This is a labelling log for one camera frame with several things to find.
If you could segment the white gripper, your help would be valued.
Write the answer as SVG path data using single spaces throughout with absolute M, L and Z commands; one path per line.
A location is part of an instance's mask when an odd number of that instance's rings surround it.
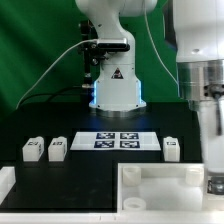
M 201 101 L 197 112 L 202 158 L 208 172 L 224 172 L 224 102 L 221 103 L 221 133 L 217 131 L 216 109 L 214 101 Z

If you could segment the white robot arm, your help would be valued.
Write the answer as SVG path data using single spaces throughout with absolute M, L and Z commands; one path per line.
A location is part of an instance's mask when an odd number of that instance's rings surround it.
M 100 76 L 90 108 L 106 116 L 144 108 L 135 75 L 135 39 L 121 17 L 154 10 L 157 0 L 75 0 L 96 29 Z M 203 162 L 224 174 L 224 0 L 168 0 L 164 34 L 177 49 L 179 96 L 198 112 Z

